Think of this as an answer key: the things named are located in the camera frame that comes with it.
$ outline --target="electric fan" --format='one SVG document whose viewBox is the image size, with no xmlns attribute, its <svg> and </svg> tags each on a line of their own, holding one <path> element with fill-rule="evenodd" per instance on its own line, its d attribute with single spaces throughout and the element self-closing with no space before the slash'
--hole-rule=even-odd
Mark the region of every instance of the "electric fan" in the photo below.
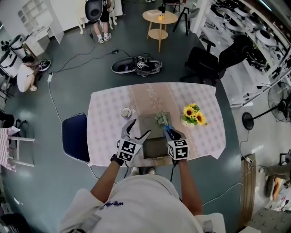
<svg viewBox="0 0 291 233">
<path fill-rule="evenodd" d="M 268 93 L 269 110 L 256 116 L 248 112 L 242 115 L 242 123 L 247 130 L 254 127 L 254 120 L 272 112 L 274 117 L 281 122 L 291 121 L 291 86 L 284 82 L 278 82 L 270 88 Z"/>
</svg>

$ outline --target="sneaker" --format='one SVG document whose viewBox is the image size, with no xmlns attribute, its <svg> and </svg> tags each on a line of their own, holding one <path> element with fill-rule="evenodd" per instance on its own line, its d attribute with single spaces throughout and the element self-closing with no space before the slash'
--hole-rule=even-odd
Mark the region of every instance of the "sneaker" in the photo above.
<svg viewBox="0 0 291 233">
<path fill-rule="evenodd" d="M 104 42 L 109 41 L 111 39 L 111 37 L 112 37 L 111 33 L 108 33 L 107 37 L 104 36 Z"/>
<path fill-rule="evenodd" d="M 155 175 L 156 171 L 155 169 L 151 168 L 147 173 L 150 175 Z"/>
<path fill-rule="evenodd" d="M 33 86 L 30 87 L 30 90 L 31 91 L 36 91 L 37 90 L 37 87 L 33 85 Z"/>
<path fill-rule="evenodd" d="M 100 44 L 103 44 L 103 43 L 104 43 L 103 38 L 101 38 L 101 39 L 98 38 L 98 42 L 99 42 Z"/>
<path fill-rule="evenodd" d="M 131 169 L 131 173 L 136 173 L 136 174 L 140 174 L 140 170 L 139 170 L 139 168 L 138 167 L 133 167 L 132 169 Z"/>
<path fill-rule="evenodd" d="M 47 60 L 47 59 L 44 59 L 42 61 L 40 61 L 39 63 L 39 67 L 40 67 L 40 71 L 46 71 L 51 65 L 51 61 L 50 60 Z"/>
</svg>

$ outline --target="yellow flower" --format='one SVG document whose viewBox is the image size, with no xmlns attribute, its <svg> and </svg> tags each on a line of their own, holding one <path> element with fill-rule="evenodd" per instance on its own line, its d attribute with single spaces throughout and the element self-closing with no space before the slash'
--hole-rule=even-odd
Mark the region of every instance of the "yellow flower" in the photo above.
<svg viewBox="0 0 291 233">
<path fill-rule="evenodd" d="M 188 104 L 188 106 L 190 106 L 190 107 L 196 107 L 197 104 L 196 103 L 192 103 L 192 104 Z"/>
<path fill-rule="evenodd" d="M 203 125 L 205 123 L 205 117 L 203 116 L 202 112 L 195 113 L 195 117 L 199 125 Z"/>
<path fill-rule="evenodd" d="M 184 115 L 189 118 L 193 117 L 195 115 L 193 108 L 190 106 L 184 107 Z"/>
</svg>

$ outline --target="navy chair seat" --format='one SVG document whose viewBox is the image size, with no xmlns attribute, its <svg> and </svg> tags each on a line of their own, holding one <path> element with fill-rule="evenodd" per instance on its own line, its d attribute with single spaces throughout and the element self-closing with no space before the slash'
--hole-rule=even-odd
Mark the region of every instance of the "navy chair seat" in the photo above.
<svg viewBox="0 0 291 233">
<path fill-rule="evenodd" d="M 66 155 L 81 162 L 90 161 L 87 145 L 87 116 L 84 113 L 63 121 L 62 138 Z"/>
</svg>

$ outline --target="white t-shirt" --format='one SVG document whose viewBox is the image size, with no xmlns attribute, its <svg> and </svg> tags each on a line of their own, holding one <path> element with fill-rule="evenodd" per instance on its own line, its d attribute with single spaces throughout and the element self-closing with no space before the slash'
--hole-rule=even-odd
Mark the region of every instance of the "white t-shirt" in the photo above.
<svg viewBox="0 0 291 233">
<path fill-rule="evenodd" d="M 212 220 L 214 232 L 225 233 L 222 214 L 194 217 L 169 180 L 136 175 L 118 182 L 105 204 L 80 189 L 59 232 L 78 228 L 90 233 L 203 233 L 207 220 Z"/>
<path fill-rule="evenodd" d="M 33 74 L 34 70 L 22 63 L 17 72 L 17 86 L 19 91 L 25 92 L 26 79 L 28 75 Z"/>
</svg>

